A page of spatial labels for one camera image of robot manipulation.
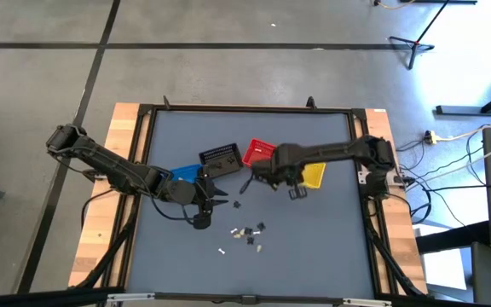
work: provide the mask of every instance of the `black cable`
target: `black cable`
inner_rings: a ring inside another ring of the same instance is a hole
[[[418,159],[418,162],[416,162],[416,164],[415,164],[415,165],[413,165],[413,166],[411,166],[411,167],[407,167],[407,166],[405,166],[405,165],[401,165],[401,166],[402,166],[402,168],[404,168],[405,170],[410,171],[410,170],[414,169],[414,168],[415,168],[416,166],[418,166],[418,165],[419,165],[419,164],[422,162],[422,160],[424,159],[424,156],[425,156],[425,147],[424,147],[424,143],[423,143],[423,142],[421,142],[420,144],[422,144],[422,154],[420,155],[420,157],[419,157],[419,159]]]
[[[430,199],[430,201],[431,201],[430,192],[433,192],[433,193],[437,194],[437,195],[438,195],[438,196],[441,198],[441,200],[442,200],[442,202],[444,203],[444,205],[447,207],[448,211],[450,211],[450,214],[452,215],[453,219],[455,219],[456,221],[458,221],[458,223],[460,223],[462,226],[464,226],[464,228],[465,228],[465,229],[467,229],[467,231],[469,231],[469,233],[471,234],[471,236],[472,236],[472,237],[473,237],[475,240],[479,241],[479,240],[478,240],[478,238],[477,238],[477,236],[475,235],[475,233],[474,233],[472,230],[470,230],[470,229],[469,229],[469,227],[467,227],[467,225],[465,225],[464,223],[462,223],[462,222],[461,222],[461,221],[460,221],[460,220],[459,220],[459,219],[458,219],[458,218],[457,218],[457,217],[456,217],[456,216],[453,214],[452,209],[450,209],[450,206],[448,205],[447,201],[444,199],[444,197],[442,197],[442,195],[440,195],[440,194],[437,192],[439,189],[436,189],[436,188],[435,188],[435,189],[433,189],[433,188],[431,188],[431,187],[430,187],[430,185],[429,185],[429,184],[428,184],[428,183],[427,183],[425,180],[424,180],[424,184],[425,184],[425,185],[427,186],[427,188],[429,188],[429,189],[425,188],[425,187],[424,187],[424,186],[423,186],[423,185],[422,185],[420,182],[417,182],[417,184],[419,184],[419,185],[420,185],[420,187],[422,187],[422,189],[424,190],[424,192],[426,192],[426,193],[427,193],[428,198]]]
[[[414,181],[422,188],[425,188],[424,187],[424,184],[429,187],[429,184],[424,180],[424,178],[420,178],[418,177],[418,174],[416,174],[415,172],[413,171],[410,171],[411,174],[413,174],[414,176],[416,176],[416,178],[414,178]],[[411,210],[410,212],[410,218],[412,218],[414,215],[416,215],[416,213],[418,213],[420,210],[425,209],[425,213],[424,213],[424,216],[421,217],[418,221],[416,222],[413,222],[413,225],[416,225],[416,224],[420,224],[420,223],[423,223],[427,217],[431,214],[431,209],[432,209],[432,202],[431,202],[431,194],[427,191],[425,191],[425,196],[427,197],[427,202],[421,206],[419,206],[418,208],[416,209],[413,209]]]
[[[399,200],[404,201],[404,202],[407,204],[407,206],[408,206],[408,211],[409,211],[409,212],[412,212],[413,208],[412,208],[412,206],[410,206],[410,203],[408,202],[408,200],[405,200],[405,199],[404,199],[404,198],[402,198],[401,196],[399,196],[399,195],[395,195],[395,194],[392,194],[392,193],[386,193],[386,195],[391,196],[391,197],[395,197],[395,198],[397,198],[397,199],[399,199]]]
[[[128,220],[126,221],[120,232],[118,233],[113,243],[109,245],[106,253],[103,254],[100,261],[89,272],[86,278],[84,278],[84,280],[81,281],[79,284],[77,284],[75,287],[93,287],[96,284],[96,282],[100,279],[101,274],[103,274],[107,266],[111,263],[111,261],[115,257],[115,254],[118,252],[120,246],[130,236],[130,231],[132,231],[134,225],[136,224],[138,207],[139,206],[135,206],[135,202],[132,203]]]
[[[60,160],[60,159],[56,158],[56,157],[55,157],[55,156],[53,156],[52,154],[50,155],[50,157],[51,157],[52,159],[55,159],[55,160],[56,160],[58,163],[60,163],[61,165],[64,165],[64,166],[65,166],[66,168],[68,168],[69,170],[72,170],[72,171],[75,171],[75,172],[77,172],[77,173],[79,173],[79,174],[83,174],[83,175],[84,175],[83,171],[80,171],[80,170],[77,170],[77,169],[72,168],[70,165],[65,164],[64,162],[62,162],[62,160]]]
[[[189,225],[193,225],[193,222],[190,221],[190,218],[188,217],[187,215],[187,211],[185,210],[185,206],[184,205],[181,205],[181,208],[183,210],[183,217],[185,217],[185,222],[187,222],[187,224]]]
[[[478,176],[477,172],[475,171],[475,168],[473,167],[473,163],[472,163],[472,159],[471,159],[471,156],[472,156],[472,153],[471,153],[471,147],[470,147],[470,141],[471,141],[471,138],[476,134],[478,133],[475,132],[473,133],[472,135],[470,135],[468,138],[467,138],[467,143],[465,144],[465,150],[467,151],[467,156],[468,156],[468,159],[469,159],[469,165],[467,166],[467,170],[469,170],[469,172],[472,174],[472,176],[475,177],[475,179],[480,182],[481,184],[485,184],[481,178]]]
[[[455,186],[455,187],[443,187],[443,188],[430,188],[425,191],[427,192],[436,192],[436,191],[443,191],[446,189],[454,189],[454,188],[491,188],[491,184],[478,184],[478,185],[472,185],[472,186]]]
[[[409,149],[415,148],[416,146],[418,146],[423,141],[424,141],[424,139],[421,139],[419,141],[410,141],[410,142],[406,143],[405,145],[401,145],[400,147],[396,148],[396,151],[397,152],[407,151]]]
[[[479,149],[475,150],[475,151],[474,151],[474,152],[472,152],[471,154],[476,154],[476,153],[477,153],[478,151],[480,151],[480,150],[482,150],[482,147],[480,147]],[[436,170],[433,170],[433,171],[428,171],[428,172],[426,172],[424,175],[419,176],[419,178],[422,178],[422,179],[423,179],[423,178],[424,178],[424,177],[426,177],[427,175],[432,174],[432,173],[434,173],[434,172],[438,172],[438,171],[440,171],[441,169],[446,168],[446,167],[449,167],[450,165],[452,165],[452,164],[454,164],[454,163],[456,163],[456,162],[460,162],[462,159],[465,159],[465,158],[467,158],[468,156],[469,156],[469,153],[467,153],[466,155],[464,155],[463,157],[461,157],[461,158],[459,158],[459,159],[456,159],[456,160],[454,160],[454,161],[452,161],[452,162],[448,163],[447,165],[443,165],[443,166],[439,166],[439,167],[437,167],[437,168],[436,168]]]
[[[85,217],[85,213],[86,213],[86,208],[87,206],[89,205],[89,203],[92,201],[92,200],[95,200],[97,199],[98,197],[102,197],[103,195],[109,193],[109,192],[112,192],[113,189],[110,188],[108,189],[107,191],[104,191],[104,192],[101,192],[99,194],[96,194],[92,197],[90,197],[88,200],[86,200],[86,202],[84,202],[84,205],[83,205],[83,210],[81,211],[81,229],[83,229],[83,226],[84,226],[84,217]]]
[[[475,235],[475,233],[469,229],[469,227],[467,225],[465,225],[463,222],[461,222],[452,212],[452,209],[450,209],[450,206],[448,205],[447,201],[444,199],[444,197],[442,197],[441,194],[439,194],[439,192],[437,191],[433,191],[433,193],[439,195],[439,197],[441,198],[442,202],[444,203],[444,205],[447,207],[448,211],[450,212],[450,214],[452,215],[453,219],[455,219],[456,221],[458,221],[458,223],[460,223],[465,229],[467,229],[467,231],[469,231],[469,233],[472,235],[472,237],[477,241],[477,242],[480,242],[480,240],[477,238],[477,236]]]

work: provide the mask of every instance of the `wooden table frame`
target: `wooden table frame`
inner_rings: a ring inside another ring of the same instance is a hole
[[[184,106],[175,106],[174,108],[179,110],[179,107]],[[214,109],[217,108],[217,106],[206,105],[187,107],[197,107],[202,111],[209,111],[211,107]],[[248,106],[248,108],[257,110],[257,107]],[[308,112],[308,108],[304,107],[262,106],[258,107],[258,112],[268,109],[292,110],[289,112],[294,113]],[[145,163],[147,161],[148,150],[144,149],[149,148],[154,126],[154,122],[150,120],[151,116],[147,115],[152,112],[156,113],[153,105],[117,103],[113,111],[105,147],[126,159]],[[356,136],[370,134],[372,136],[383,137],[393,144],[393,136],[391,135],[390,124],[385,110],[354,109],[353,114],[350,116],[353,116],[352,120],[355,124]],[[106,180],[98,181],[95,183],[92,194],[99,194],[108,189],[109,185]],[[390,187],[390,192],[403,198],[406,197],[404,191],[398,187]],[[116,230],[121,229],[128,218],[133,202],[139,202],[139,199],[139,197],[120,196],[117,192],[111,192],[90,203],[69,279],[70,286],[77,285],[95,267],[106,252],[114,236],[118,233]],[[424,271],[422,270],[407,204],[397,198],[388,198],[387,200],[383,200],[382,204],[383,208],[376,210],[380,212],[380,217],[372,217],[376,230],[383,240],[386,239],[389,242],[391,254],[397,263],[399,263],[405,275],[420,291],[427,293]],[[369,210],[374,212],[373,203],[369,204]],[[96,283],[97,286],[126,286],[127,275],[120,273],[130,271],[130,258],[125,256],[130,254],[132,245],[133,240],[127,240],[121,246],[109,269],[109,274],[105,274]],[[378,251],[375,254],[376,269],[372,268],[373,276],[378,277],[377,281],[373,281],[375,287],[381,293],[399,292],[400,294],[404,294],[402,289],[396,285],[395,279],[391,275],[388,275],[389,271]]]

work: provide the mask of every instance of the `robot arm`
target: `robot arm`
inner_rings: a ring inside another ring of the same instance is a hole
[[[150,198],[174,202],[185,206],[194,204],[199,213],[192,219],[196,229],[211,224],[213,206],[226,203],[214,200],[215,195],[227,195],[216,188],[209,177],[197,178],[195,184],[173,181],[173,174],[157,166],[134,164],[114,152],[98,145],[75,125],[59,126],[46,143],[49,154],[55,158],[77,158],[97,172],[105,174],[112,188],[123,194],[144,194]],[[172,220],[190,220],[186,217],[168,217],[154,204],[157,211]]]
[[[391,144],[382,138],[362,136],[351,142],[331,143],[303,147],[284,143],[272,153],[271,159],[259,160],[251,166],[251,179],[267,183],[274,190],[285,182],[292,189],[292,200],[307,196],[306,189],[298,184],[303,182],[304,166],[311,163],[332,162],[352,159],[360,162],[369,171],[367,186],[372,197],[387,194],[385,175],[395,168]],[[246,191],[251,179],[240,190]]]

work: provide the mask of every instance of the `cable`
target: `cable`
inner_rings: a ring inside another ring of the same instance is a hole
[[[440,174],[440,175],[437,175],[437,176],[435,176],[435,177],[431,177],[431,178],[428,178],[428,179],[424,179],[424,181],[425,181],[425,182],[428,182],[428,181],[431,181],[431,180],[433,180],[433,179],[437,179],[437,178],[440,178],[440,177],[446,176],[446,175],[448,175],[448,174],[452,174],[452,173],[454,173],[454,172],[456,172],[456,171],[459,171],[459,170],[461,170],[461,169],[463,169],[463,168],[466,168],[466,167],[467,167],[467,166],[469,166],[469,165],[473,165],[473,164],[475,164],[476,162],[480,161],[481,159],[486,159],[486,158],[487,158],[487,157],[489,157],[489,156],[491,156],[491,152],[486,153],[486,154],[485,154],[484,156],[482,156],[481,158],[476,159],[476,160],[473,160],[472,162],[470,162],[470,163],[468,163],[468,164],[466,164],[466,165],[463,165],[463,166],[461,166],[461,167],[458,167],[457,169],[454,169],[454,170],[451,170],[451,171],[444,172],[444,173],[442,173],[442,174]],[[417,185],[412,186],[410,189],[412,189],[412,188],[416,188],[417,186],[418,186],[418,184],[417,184]]]
[[[410,206],[410,203],[408,202],[408,200],[405,200],[401,196],[396,195],[396,194],[392,194],[392,193],[386,193],[386,195],[391,196],[391,197],[395,197],[395,198],[397,198],[399,200],[404,201],[407,204],[407,206],[408,206],[408,211],[412,212],[413,208]]]
[[[396,148],[396,151],[397,152],[407,151],[408,149],[415,148],[416,146],[418,146],[423,141],[424,141],[424,139],[421,139],[419,141],[410,141],[410,142],[406,143],[405,145],[401,145],[400,147]],[[414,145],[412,145],[410,148],[405,148],[406,146],[408,146],[408,145],[410,145],[412,143],[414,143]]]
[[[439,194],[439,192],[437,191],[433,191],[433,193],[439,195],[439,197],[441,198],[442,202],[444,203],[444,205],[447,207],[448,211],[450,212],[450,214],[452,215],[453,219],[455,219],[456,221],[458,221],[458,223],[460,223],[465,229],[467,229],[467,231],[469,231],[469,233],[473,236],[473,238],[475,238],[476,241],[480,241],[477,236],[475,235],[475,233],[473,233],[469,227],[467,227],[467,225],[465,225],[463,222],[461,222],[452,212],[452,209],[450,209],[450,206],[448,205],[447,201],[444,199],[444,197],[442,197],[442,195]]]
[[[185,206],[184,205],[181,205],[181,208],[183,210],[183,217],[185,217],[185,222],[187,222],[187,224],[189,225],[193,225],[193,222],[190,221],[190,218],[188,218],[188,215],[187,215],[187,211],[185,210]]]
[[[424,148],[424,143],[421,142],[421,144],[422,144],[422,155],[420,155],[418,162],[416,162],[416,164],[413,165],[413,166],[411,166],[411,167],[407,167],[405,165],[401,165],[402,168],[404,168],[407,171],[410,171],[410,170],[414,169],[416,166],[418,166],[422,162],[422,160],[424,159],[424,156],[425,156],[425,148]]]
[[[482,147],[480,147],[479,149],[475,150],[475,151],[474,151],[474,152],[472,152],[471,154],[476,154],[476,153],[477,153],[477,152],[479,152],[481,149],[482,149]],[[461,158],[459,158],[459,159],[456,159],[456,160],[454,160],[454,161],[452,161],[452,162],[448,163],[447,165],[439,166],[439,167],[437,167],[437,168],[436,168],[436,170],[434,170],[434,171],[428,171],[428,172],[426,172],[424,175],[419,176],[419,178],[426,177],[427,175],[432,174],[432,173],[434,173],[434,172],[438,172],[439,170],[441,170],[441,169],[443,169],[443,168],[445,168],[445,167],[449,167],[450,165],[452,165],[452,164],[454,164],[454,163],[456,163],[456,162],[460,162],[462,159],[467,158],[467,156],[469,156],[469,154],[466,154],[466,155],[464,155],[463,157],[461,157]]]
[[[86,200],[86,202],[84,203],[83,205],[83,210],[81,211],[81,229],[83,229],[83,226],[84,226],[84,217],[85,217],[85,213],[86,213],[86,208],[88,207],[89,203],[92,201],[92,200],[95,200],[97,199],[98,197],[102,197],[103,195],[109,193],[109,192],[112,192],[114,191],[112,188],[108,189],[107,191],[105,192],[101,192],[99,194],[96,194],[92,197],[90,197],[88,200]]]
[[[456,187],[444,187],[444,188],[430,188],[426,190],[427,192],[443,191],[453,188],[491,188],[491,184],[473,185],[473,186],[456,186]]]
[[[413,172],[413,171],[410,171],[413,175],[416,176],[416,178],[414,178],[414,181],[418,182],[418,180],[424,180],[422,178],[419,178],[418,175]],[[423,188],[425,189],[424,185],[420,182],[418,182],[418,184]],[[416,224],[420,224],[420,223],[423,223],[427,217],[431,214],[431,208],[432,208],[432,204],[431,204],[431,194],[427,191],[425,191],[425,196],[427,196],[427,202],[421,206],[419,206],[418,208],[414,209],[414,210],[411,210],[410,211],[410,218],[412,218],[414,215],[416,215],[416,213],[418,213],[420,210],[426,208],[425,210],[425,213],[424,213],[424,216],[421,217],[418,221],[416,222],[413,222],[413,225],[416,225]]]
[[[456,220],[458,223],[460,223],[460,224],[461,224],[461,225],[462,225],[462,226],[463,226],[465,229],[467,229],[467,231],[468,231],[468,232],[471,234],[471,236],[472,236],[472,237],[473,237],[475,240],[477,240],[477,241],[478,241],[478,238],[477,238],[477,236],[475,235],[475,233],[474,233],[474,232],[473,232],[473,231],[472,231],[472,230],[471,230],[469,227],[467,227],[467,225],[465,225],[464,223],[462,223],[462,222],[461,222],[461,221],[460,221],[460,220],[459,220],[459,219],[458,219],[458,218],[457,218],[457,217],[456,217],[456,216],[453,214],[452,209],[450,209],[450,206],[448,205],[447,201],[444,199],[444,197],[442,197],[442,195],[440,195],[440,194],[437,192],[437,190],[438,190],[438,189],[436,189],[436,188],[435,188],[435,189],[431,188],[431,187],[430,187],[430,185],[429,185],[429,184],[428,184],[428,183],[427,183],[425,180],[424,180],[424,184],[425,184],[425,185],[427,186],[427,188],[429,188],[429,189],[425,188],[425,187],[424,187],[424,186],[423,186],[421,183],[419,183],[419,182],[418,182],[418,184],[419,184],[419,185],[422,187],[422,189],[424,190],[424,192],[427,194],[427,197],[428,197],[428,199],[429,199],[429,201],[430,201],[430,202],[429,202],[430,206],[428,207],[428,211],[429,211],[429,212],[431,211],[431,196],[430,196],[430,192],[433,192],[433,193],[437,194],[437,195],[438,195],[438,196],[441,198],[442,202],[443,202],[443,203],[444,203],[444,205],[447,207],[447,209],[448,209],[448,211],[450,212],[450,214],[452,215],[453,219],[455,219],[455,220]]]
[[[396,6],[396,7],[391,7],[391,6],[387,6],[385,4],[382,4],[382,2],[380,2],[379,0],[375,0],[374,1],[374,3],[375,3],[374,5],[379,5],[379,6],[381,6],[384,9],[402,9],[402,8],[406,7],[407,5],[412,4],[414,2],[416,2],[416,0],[410,0],[409,2],[407,2],[405,4],[402,4],[402,5],[399,5],[399,6]]]
[[[471,163],[471,155],[472,155],[472,153],[471,153],[471,147],[469,146],[469,143],[470,143],[470,141],[471,141],[471,138],[472,138],[473,136],[475,136],[475,134],[476,134],[476,133],[478,133],[478,131],[477,131],[477,132],[475,132],[475,133],[473,133],[472,135],[470,135],[470,136],[467,138],[467,143],[465,144],[465,151],[467,152],[467,157],[468,157],[468,159],[469,159],[469,163]],[[474,176],[474,177],[475,177],[475,179],[476,179],[478,182],[480,182],[481,184],[484,184],[484,182],[481,180],[481,178],[478,176],[477,172],[475,171],[475,168],[473,167],[473,165],[469,165],[469,167],[467,167],[467,170],[469,170],[470,174],[472,174],[472,176]]]
[[[445,141],[445,142],[455,141],[455,140],[460,139],[462,137],[469,136],[471,134],[475,134],[475,133],[477,133],[479,131],[482,131],[482,130],[488,128],[488,127],[491,127],[491,124],[482,125],[481,127],[479,127],[476,130],[466,132],[466,133],[461,134],[459,136],[450,136],[450,137],[439,137],[438,136],[436,140],[437,141]]]
[[[70,165],[65,164],[65,163],[64,163],[62,160],[60,160],[60,159],[56,158],[56,157],[55,157],[55,156],[53,156],[52,154],[50,155],[50,157],[51,157],[52,159],[55,159],[55,160],[56,160],[58,163],[60,163],[61,165],[64,165],[66,168],[68,168],[68,169],[70,169],[70,170],[72,170],[72,171],[75,171],[75,172],[77,172],[77,173],[79,173],[79,174],[83,174],[83,175],[84,175],[83,171],[80,171],[80,170],[77,170],[77,169],[72,168]]]

